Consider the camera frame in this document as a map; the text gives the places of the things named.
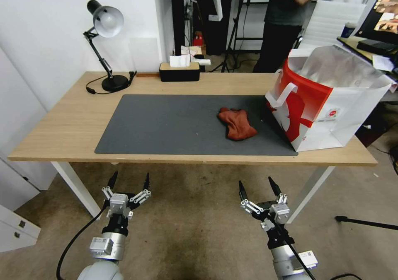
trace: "shopping bag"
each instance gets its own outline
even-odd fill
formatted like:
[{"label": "shopping bag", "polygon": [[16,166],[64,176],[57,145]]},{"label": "shopping bag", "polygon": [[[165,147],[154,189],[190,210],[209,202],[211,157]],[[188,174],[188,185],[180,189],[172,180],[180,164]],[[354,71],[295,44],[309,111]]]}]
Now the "shopping bag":
[{"label": "shopping bag", "polygon": [[[302,69],[337,86],[303,77]],[[366,75],[352,81],[352,72]],[[316,48],[308,57],[288,57],[278,73],[274,88],[265,95],[267,105],[298,152],[345,146],[391,85],[369,63],[335,46]]]}]

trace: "black pants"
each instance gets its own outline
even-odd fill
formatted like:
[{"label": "black pants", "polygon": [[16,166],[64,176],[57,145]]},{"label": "black pants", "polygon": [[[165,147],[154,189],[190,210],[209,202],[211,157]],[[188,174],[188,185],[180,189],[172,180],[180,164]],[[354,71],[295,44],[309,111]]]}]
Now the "black pants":
[{"label": "black pants", "polygon": [[279,69],[300,31],[301,26],[264,23],[260,58],[253,72],[273,73]]}]

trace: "lamp arm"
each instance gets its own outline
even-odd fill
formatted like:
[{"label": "lamp arm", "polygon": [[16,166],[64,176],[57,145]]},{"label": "lamp arm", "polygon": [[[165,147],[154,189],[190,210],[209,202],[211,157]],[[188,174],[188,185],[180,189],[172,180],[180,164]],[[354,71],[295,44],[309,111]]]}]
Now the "lamp arm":
[{"label": "lamp arm", "polygon": [[105,60],[105,58],[103,58],[100,55],[100,53],[98,52],[98,50],[92,43],[92,38],[95,38],[96,36],[98,36],[98,34],[92,33],[93,30],[94,30],[94,27],[90,28],[88,31],[85,31],[83,33],[83,35],[86,38],[86,40],[88,41],[88,43],[90,44],[91,48],[94,50],[95,54],[97,55],[99,62],[101,63],[101,65],[103,66],[105,71],[108,73],[108,78],[113,79],[112,67],[108,64],[108,62]]}]

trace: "red cloth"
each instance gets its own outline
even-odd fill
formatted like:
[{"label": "red cloth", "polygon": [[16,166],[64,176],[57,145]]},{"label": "red cloth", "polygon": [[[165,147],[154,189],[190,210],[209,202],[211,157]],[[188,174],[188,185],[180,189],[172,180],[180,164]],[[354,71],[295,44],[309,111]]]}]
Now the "red cloth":
[{"label": "red cloth", "polygon": [[235,110],[223,107],[218,118],[228,124],[228,138],[243,140],[257,134],[256,129],[250,126],[246,110]]}]

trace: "lamp base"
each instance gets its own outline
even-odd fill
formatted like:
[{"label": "lamp base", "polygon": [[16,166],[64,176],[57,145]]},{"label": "lamp base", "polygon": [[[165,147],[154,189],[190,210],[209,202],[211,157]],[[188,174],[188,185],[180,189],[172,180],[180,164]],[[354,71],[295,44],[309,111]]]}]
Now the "lamp base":
[{"label": "lamp base", "polygon": [[114,75],[112,79],[108,77],[102,81],[102,88],[107,92],[118,92],[129,86],[129,80],[122,75]]}]

